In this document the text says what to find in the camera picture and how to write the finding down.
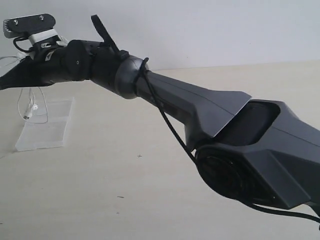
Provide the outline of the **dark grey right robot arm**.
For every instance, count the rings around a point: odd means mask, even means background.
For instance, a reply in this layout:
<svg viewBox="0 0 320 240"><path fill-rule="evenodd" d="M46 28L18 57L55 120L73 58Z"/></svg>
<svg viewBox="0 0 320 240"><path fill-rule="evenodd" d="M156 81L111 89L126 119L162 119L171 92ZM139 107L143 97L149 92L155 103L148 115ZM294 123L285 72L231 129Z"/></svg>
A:
<svg viewBox="0 0 320 240"><path fill-rule="evenodd" d="M176 80L113 43L85 40L25 57L0 78L0 88L84 80L141 98L182 123L182 147L219 195L275 215L291 216L300 205L320 212L320 132L282 101Z"/></svg>

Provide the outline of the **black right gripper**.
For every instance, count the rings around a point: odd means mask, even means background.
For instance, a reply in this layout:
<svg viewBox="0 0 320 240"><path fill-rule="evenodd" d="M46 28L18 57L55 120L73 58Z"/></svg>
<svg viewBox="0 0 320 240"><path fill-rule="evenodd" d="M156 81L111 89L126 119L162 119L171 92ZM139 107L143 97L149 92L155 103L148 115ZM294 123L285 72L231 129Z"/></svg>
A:
<svg viewBox="0 0 320 240"><path fill-rule="evenodd" d="M57 47L31 59L24 59L0 77L0 89L48 87L71 82L66 65L67 47Z"/></svg>

